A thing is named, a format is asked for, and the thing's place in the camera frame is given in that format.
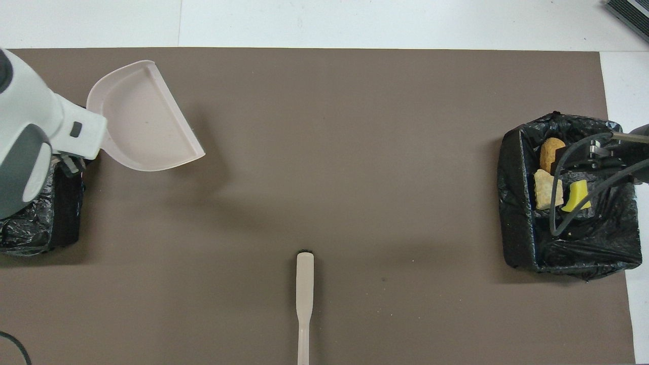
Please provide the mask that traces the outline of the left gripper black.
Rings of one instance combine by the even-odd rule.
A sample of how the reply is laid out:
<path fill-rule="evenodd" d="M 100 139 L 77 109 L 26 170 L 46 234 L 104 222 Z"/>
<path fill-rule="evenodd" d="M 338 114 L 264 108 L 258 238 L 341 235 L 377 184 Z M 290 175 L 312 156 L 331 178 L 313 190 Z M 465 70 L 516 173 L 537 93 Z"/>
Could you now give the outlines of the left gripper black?
<path fill-rule="evenodd" d="M 76 155 L 55 154 L 52 156 L 51 163 L 66 176 L 77 176 L 86 170 L 88 160 Z"/>

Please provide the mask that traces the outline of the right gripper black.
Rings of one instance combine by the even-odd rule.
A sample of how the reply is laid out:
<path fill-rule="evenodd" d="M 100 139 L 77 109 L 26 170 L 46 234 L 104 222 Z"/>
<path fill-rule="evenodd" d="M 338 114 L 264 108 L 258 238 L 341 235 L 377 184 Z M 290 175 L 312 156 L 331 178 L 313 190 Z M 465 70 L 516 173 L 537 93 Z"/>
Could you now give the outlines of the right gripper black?
<path fill-rule="evenodd" d="M 600 138 L 589 147 L 579 147 L 568 154 L 569 147 L 556 149 L 556 170 L 586 170 L 603 168 L 630 168 L 648 158 L 648 125 L 630 133 L 614 132 L 612 138 Z M 568 155 L 559 166 L 559 161 Z"/>

